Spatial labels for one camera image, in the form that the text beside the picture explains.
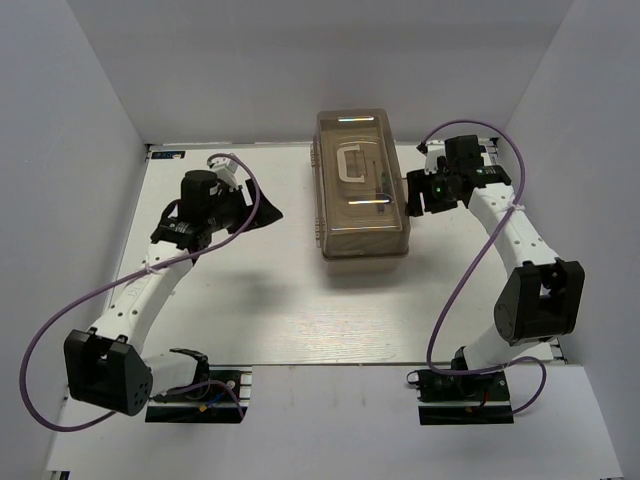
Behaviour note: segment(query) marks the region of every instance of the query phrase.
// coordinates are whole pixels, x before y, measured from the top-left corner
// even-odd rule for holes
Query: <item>black joint housing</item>
[[[493,310],[500,336],[513,346],[571,333],[584,277],[580,263],[560,259],[514,269]]]
[[[153,377],[132,345],[73,330],[64,359],[72,398],[130,416],[147,403]]]

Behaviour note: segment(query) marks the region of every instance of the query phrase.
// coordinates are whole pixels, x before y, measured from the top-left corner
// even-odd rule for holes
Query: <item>white enclosure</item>
[[[144,144],[309,141],[318,111],[348,107],[385,108],[403,141],[457,117],[514,137],[527,213],[587,274],[565,353],[585,367],[622,473],[640,478],[639,18],[630,0],[4,2],[2,478],[41,476],[52,435],[20,402],[20,358],[47,317],[113,277]],[[102,301],[33,358],[30,391],[52,420],[62,341]]]

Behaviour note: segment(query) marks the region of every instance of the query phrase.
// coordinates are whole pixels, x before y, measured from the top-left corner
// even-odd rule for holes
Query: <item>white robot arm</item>
[[[193,268],[195,259],[157,271],[149,265],[205,249],[216,231],[235,233],[254,208],[246,204],[237,185],[235,163],[223,160],[210,167],[210,171],[187,172],[180,199],[165,208],[142,261],[149,274],[128,283],[87,331],[73,330],[65,340],[67,378],[73,398],[135,415],[150,397],[208,378],[208,359],[199,352],[172,349],[145,359],[141,354],[154,320],[178,282]],[[253,182],[246,183],[255,204]],[[261,192],[256,215],[245,231],[281,218],[282,213]]]
[[[484,165],[481,148],[475,135],[452,138],[445,141],[437,172],[409,172],[407,214],[438,213],[462,201],[491,235],[512,206],[514,190],[502,167]],[[426,153],[424,145],[418,149]],[[520,208],[494,245],[509,279],[494,308],[495,324],[456,354],[467,370],[508,363],[575,327],[584,283],[580,264],[561,260]]]
[[[510,207],[513,197],[513,187],[504,183],[476,188],[471,194],[469,211],[480,220],[487,234],[491,235]],[[509,274],[525,264],[553,265],[559,258],[542,240],[523,210],[516,210],[511,215],[494,246]],[[500,335],[496,325],[492,325],[465,347],[464,358],[469,370],[501,365],[510,362],[539,341],[510,345]]]

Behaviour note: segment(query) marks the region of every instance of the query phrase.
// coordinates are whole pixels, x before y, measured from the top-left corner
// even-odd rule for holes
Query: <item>white table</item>
[[[424,165],[414,146],[397,150],[403,174]],[[330,278],[315,244],[305,144],[191,149],[184,159],[150,160],[120,275],[140,267],[160,212],[179,197],[184,173],[206,169],[211,154],[229,151],[254,171],[284,219],[200,258],[158,316],[145,356],[185,347],[222,365],[423,362],[440,309],[486,232],[463,207],[428,214],[412,219],[409,255],[397,271]],[[450,361],[492,324],[505,281],[492,250],[451,310],[436,361]],[[552,358],[547,345],[532,353]]]
[[[270,364],[253,368],[245,421],[145,424],[142,414],[117,415],[81,433],[58,434],[49,470],[70,470],[78,480],[620,475],[579,366],[551,366],[543,396],[513,425],[419,425],[416,392],[405,384],[413,367],[397,363],[424,362],[434,321],[486,233],[463,208],[427,215],[412,222],[410,253],[398,271],[330,279],[315,246],[307,145],[190,150],[185,159],[152,160],[121,275],[144,258],[148,236],[160,211],[177,198],[184,172],[204,168],[216,151],[245,160],[285,218],[201,258],[162,310],[144,354],[182,346],[218,365]],[[412,147],[398,152],[404,171],[422,165]],[[500,258],[489,252],[451,311],[437,360],[449,361],[491,324],[505,280]],[[533,353],[551,358],[546,345]],[[325,365],[273,365],[285,363]],[[514,405],[531,396],[539,377],[534,366],[507,371]],[[99,413],[69,400],[61,421],[76,424]]]

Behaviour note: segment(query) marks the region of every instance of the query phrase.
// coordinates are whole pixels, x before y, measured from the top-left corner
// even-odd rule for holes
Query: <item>plastic box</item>
[[[316,239],[330,272],[395,268],[411,227],[386,112],[320,112],[311,163]]]

